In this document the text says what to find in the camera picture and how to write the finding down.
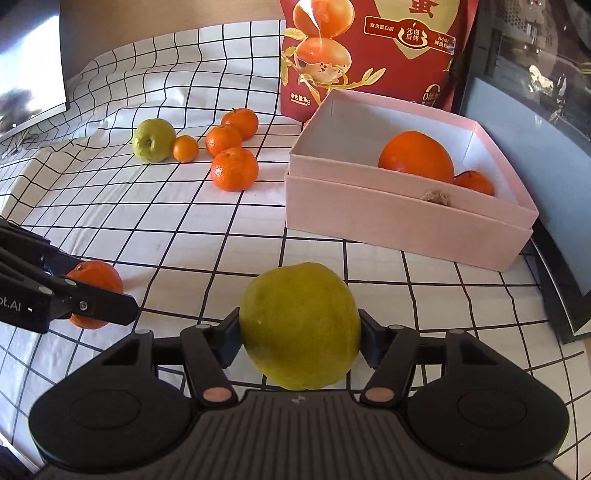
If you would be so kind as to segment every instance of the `orange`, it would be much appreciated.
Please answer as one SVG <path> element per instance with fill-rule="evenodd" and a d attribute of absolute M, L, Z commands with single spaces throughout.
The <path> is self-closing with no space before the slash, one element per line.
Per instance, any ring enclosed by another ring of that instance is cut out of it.
<path fill-rule="evenodd" d="M 212 162 L 213 184 L 226 192 L 241 192 L 258 177 L 258 162 L 244 147 L 228 148 Z"/>
<path fill-rule="evenodd" d="M 453 162 L 446 149 L 421 132 L 403 132 L 390 140 L 379 156 L 378 167 L 453 182 Z"/>
<path fill-rule="evenodd" d="M 240 132 L 243 140 L 248 140 L 258 130 L 258 117 L 249 108 L 233 108 L 222 117 L 222 125 L 233 126 Z"/>
<path fill-rule="evenodd" d="M 315 82 L 330 83 L 351 67 L 349 50 L 331 38 L 310 37 L 295 48 L 296 68 Z"/>
<path fill-rule="evenodd" d="M 213 127 L 205 137 L 205 146 L 212 157 L 232 147 L 240 147 L 242 136 L 231 125 Z"/>
<path fill-rule="evenodd" d="M 182 135 L 174 141 L 173 157 L 179 162 L 193 161 L 197 155 L 199 155 L 199 144 L 193 137 Z"/>
<path fill-rule="evenodd" d="M 345 33 L 354 19 L 350 0 L 300 0 L 294 8 L 294 25 L 308 37 L 336 37 Z"/>
<path fill-rule="evenodd" d="M 68 273 L 67 276 L 73 280 L 79 280 L 94 287 L 123 293 L 123 282 L 121 281 L 121 277 L 117 273 L 117 270 L 101 260 L 82 262 L 81 264 L 76 265 L 74 270 Z M 104 322 L 103 320 L 96 320 L 76 314 L 72 314 L 70 321 L 78 327 L 89 330 L 95 330 L 104 327 L 107 324 L 107 322 Z"/>
<path fill-rule="evenodd" d="M 467 170 L 464 173 L 460 173 L 453 179 L 453 184 L 476 190 L 480 193 L 486 193 L 487 195 L 494 196 L 495 194 L 495 187 L 492 182 L 476 170 Z"/>

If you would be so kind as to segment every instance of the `mandarin orange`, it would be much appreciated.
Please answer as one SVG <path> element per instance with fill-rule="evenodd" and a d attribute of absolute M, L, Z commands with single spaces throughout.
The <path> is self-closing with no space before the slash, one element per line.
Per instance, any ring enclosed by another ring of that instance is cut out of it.
<path fill-rule="evenodd" d="M 249 108 L 233 108 L 222 117 L 222 125 L 231 125 L 240 132 L 242 140 L 255 136 L 258 130 L 258 117 Z"/>
<path fill-rule="evenodd" d="M 453 184 L 487 195 L 494 196 L 495 194 L 495 186 L 492 182 L 476 170 L 467 170 L 460 173 L 455 179 L 453 179 Z"/>
<path fill-rule="evenodd" d="M 123 293 L 123 282 L 121 281 L 121 277 L 117 273 L 117 270 L 101 260 L 82 262 L 76 265 L 67 276 L 73 280 L 79 280 L 94 287 Z M 95 330 L 107 325 L 107 322 L 104 322 L 103 320 L 97 320 L 76 314 L 72 314 L 70 321 L 78 327 L 89 330 Z"/>
<path fill-rule="evenodd" d="M 234 147 L 218 154 L 212 162 L 213 184 L 226 192 L 241 192 L 258 177 L 258 162 L 250 150 Z"/>
<path fill-rule="evenodd" d="M 212 157 L 232 147 L 239 147 L 242 135 L 231 125 L 213 127 L 205 137 L 205 146 Z"/>
<path fill-rule="evenodd" d="M 177 137 L 173 144 L 173 157 L 182 163 L 195 160 L 199 155 L 197 140 L 188 135 Z"/>

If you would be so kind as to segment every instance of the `table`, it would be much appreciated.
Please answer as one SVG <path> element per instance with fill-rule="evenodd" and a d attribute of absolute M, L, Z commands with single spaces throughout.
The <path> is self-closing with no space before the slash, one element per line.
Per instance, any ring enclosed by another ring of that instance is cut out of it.
<path fill-rule="evenodd" d="M 279 21 L 246 22 L 164 35 L 117 48 L 68 84 L 72 107 L 0 149 L 2 214 L 83 258 L 115 264 L 142 308 L 129 327 L 81 330 L 66 320 L 39 336 L 0 324 L 0 432 L 33 462 L 27 428 L 36 398 L 132 329 L 177 335 L 215 323 L 256 275 L 278 265 L 323 263 L 383 325 L 422 334 L 462 327 L 554 389 L 571 429 L 557 464 L 572 478 L 591 471 L 591 374 L 581 342 L 560 345 L 545 318 L 527 251 L 505 273 L 326 238 L 285 227 L 283 176 L 301 125 L 280 115 Z M 247 146 L 260 176 L 243 193 L 209 180 L 211 158 L 146 165 L 132 128 L 156 116 L 202 138 L 231 108 L 257 111 Z M 239 394 L 277 388 L 242 350 L 226 371 Z M 361 356 L 332 388 L 354 394 L 372 371 Z M 160 368 L 186 391 L 182 368 Z M 419 369 L 413 389 L 439 376 Z"/>

